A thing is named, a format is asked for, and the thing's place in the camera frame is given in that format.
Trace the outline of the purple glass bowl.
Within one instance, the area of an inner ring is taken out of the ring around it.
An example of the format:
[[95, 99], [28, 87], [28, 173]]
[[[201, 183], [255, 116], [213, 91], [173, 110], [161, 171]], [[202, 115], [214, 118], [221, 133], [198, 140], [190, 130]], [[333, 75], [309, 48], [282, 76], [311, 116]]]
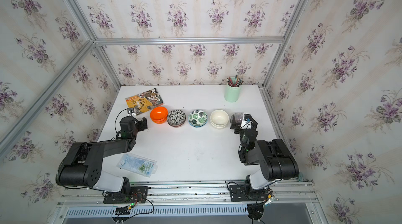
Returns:
[[244, 118], [243, 113], [234, 113], [230, 118], [230, 128], [234, 129], [237, 126], [241, 126], [243, 118]]

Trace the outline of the orange bowl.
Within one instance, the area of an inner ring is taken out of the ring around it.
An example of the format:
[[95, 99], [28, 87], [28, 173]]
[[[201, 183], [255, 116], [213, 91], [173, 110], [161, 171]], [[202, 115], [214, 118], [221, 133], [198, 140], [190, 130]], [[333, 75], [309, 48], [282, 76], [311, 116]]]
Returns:
[[162, 124], [166, 122], [169, 112], [165, 107], [156, 107], [150, 112], [151, 120], [156, 124]]

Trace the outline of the large cream bowl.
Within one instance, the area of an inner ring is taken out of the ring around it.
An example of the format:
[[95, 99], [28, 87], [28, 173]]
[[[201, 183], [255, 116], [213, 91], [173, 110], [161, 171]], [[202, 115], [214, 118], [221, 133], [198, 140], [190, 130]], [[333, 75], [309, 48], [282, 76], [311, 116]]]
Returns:
[[223, 110], [215, 110], [210, 115], [210, 123], [216, 129], [222, 129], [227, 126], [229, 115]]

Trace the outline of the dark patterned bowl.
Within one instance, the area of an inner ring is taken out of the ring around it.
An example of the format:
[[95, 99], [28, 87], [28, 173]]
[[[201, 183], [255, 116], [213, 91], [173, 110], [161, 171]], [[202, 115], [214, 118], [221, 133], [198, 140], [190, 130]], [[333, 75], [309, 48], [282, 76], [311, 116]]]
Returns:
[[172, 110], [167, 115], [167, 123], [172, 127], [180, 127], [186, 122], [186, 113], [182, 110]]

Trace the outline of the green leaf bowl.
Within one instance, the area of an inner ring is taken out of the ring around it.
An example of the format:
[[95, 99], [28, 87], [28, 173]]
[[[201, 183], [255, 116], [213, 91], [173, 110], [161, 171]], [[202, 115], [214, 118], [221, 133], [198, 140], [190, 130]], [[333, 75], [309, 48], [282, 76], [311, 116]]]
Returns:
[[188, 115], [189, 124], [193, 127], [202, 127], [207, 123], [208, 115], [203, 110], [194, 110]]

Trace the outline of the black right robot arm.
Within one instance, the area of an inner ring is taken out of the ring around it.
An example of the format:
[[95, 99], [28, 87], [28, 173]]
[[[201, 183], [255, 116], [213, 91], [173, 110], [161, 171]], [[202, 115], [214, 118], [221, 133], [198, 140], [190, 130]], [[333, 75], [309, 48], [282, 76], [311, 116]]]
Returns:
[[245, 179], [248, 190], [263, 190], [271, 184], [295, 179], [298, 164], [282, 139], [258, 140], [258, 123], [250, 114], [236, 113], [230, 118], [230, 128], [239, 136], [238, 156], [245, 166], [260, 168]]

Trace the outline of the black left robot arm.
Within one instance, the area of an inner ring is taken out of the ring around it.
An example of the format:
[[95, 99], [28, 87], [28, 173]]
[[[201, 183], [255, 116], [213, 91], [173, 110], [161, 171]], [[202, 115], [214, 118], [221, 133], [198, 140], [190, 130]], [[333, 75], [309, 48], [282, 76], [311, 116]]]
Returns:
[[90, 188], [128, 195], [131, 190], [129, 179], [104, 172], [103, 160], [130, 152], [136, 144], [138, 133], [147, 130], [148, 122], [145, 117], [138, 120], [125, 116], [119, 124], [120, 130], [113, 140], [72, 144], [58, 167], [55, 176], [57, 185], [67, 189]]

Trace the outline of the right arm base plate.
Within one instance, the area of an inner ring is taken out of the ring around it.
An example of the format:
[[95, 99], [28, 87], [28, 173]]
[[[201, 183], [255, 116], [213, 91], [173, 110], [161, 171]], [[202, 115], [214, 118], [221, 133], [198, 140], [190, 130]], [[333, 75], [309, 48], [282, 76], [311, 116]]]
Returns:
[[253, 189], [251, 187], [250, 175], [248, 175], [243, 184], [228, 182], [226, 187], [230, 193], [232, 202], [263, 202], [272, 197], [273, 191], [267, 186], [262, 189]]

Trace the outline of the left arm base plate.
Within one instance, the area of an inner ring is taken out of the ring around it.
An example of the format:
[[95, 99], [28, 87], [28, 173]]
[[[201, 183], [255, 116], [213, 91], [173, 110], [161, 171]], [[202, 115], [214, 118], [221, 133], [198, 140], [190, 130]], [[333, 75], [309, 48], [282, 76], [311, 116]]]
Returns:
[[119, 192], [103, 193], [103, 204], [132, 204], [145, 203], [149, 187], [131, 186], [128, 178], [123, 177], [122, 189]]

